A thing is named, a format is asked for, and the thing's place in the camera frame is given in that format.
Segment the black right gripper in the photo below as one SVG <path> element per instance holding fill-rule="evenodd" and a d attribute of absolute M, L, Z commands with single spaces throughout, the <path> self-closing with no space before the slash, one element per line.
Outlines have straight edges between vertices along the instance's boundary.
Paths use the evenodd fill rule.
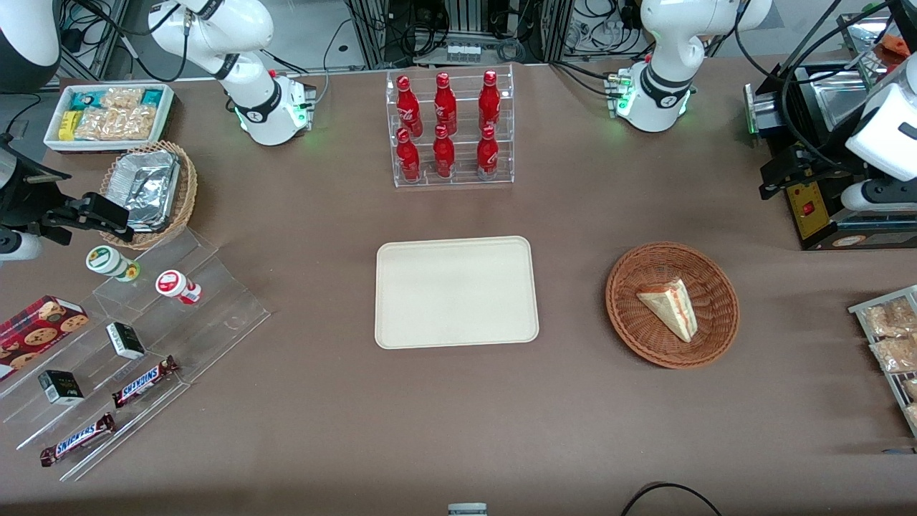
<path fill-rule="evenodd" d="M 122 242 L 133 241 L 129 211 L 101 193 L 82 197 L 82 214 L 60 193 L 59 181 L 71 177 L 39 163 L 3 163 L 2 226 L 42 236 L 53 244 L 70 245 L 72 231 L 94 229 Z"/>

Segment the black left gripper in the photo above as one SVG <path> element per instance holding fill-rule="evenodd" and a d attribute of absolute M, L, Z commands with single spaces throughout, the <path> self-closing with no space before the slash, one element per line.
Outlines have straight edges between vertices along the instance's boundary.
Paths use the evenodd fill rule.
<path fill-rule="evenodd" d="M 851 161 L 849 156 L 830 156 L 825 159 L 809 153 L 803 147 L 789 146 L 774 154 L 759 168 L 760 199 L 767 201 L 779 191 L 799 185 L 806 179 L 806 171 L 808 185 L 841 179 L 842 188 L 883 177 L 883 172 L 867 161 Z"/>

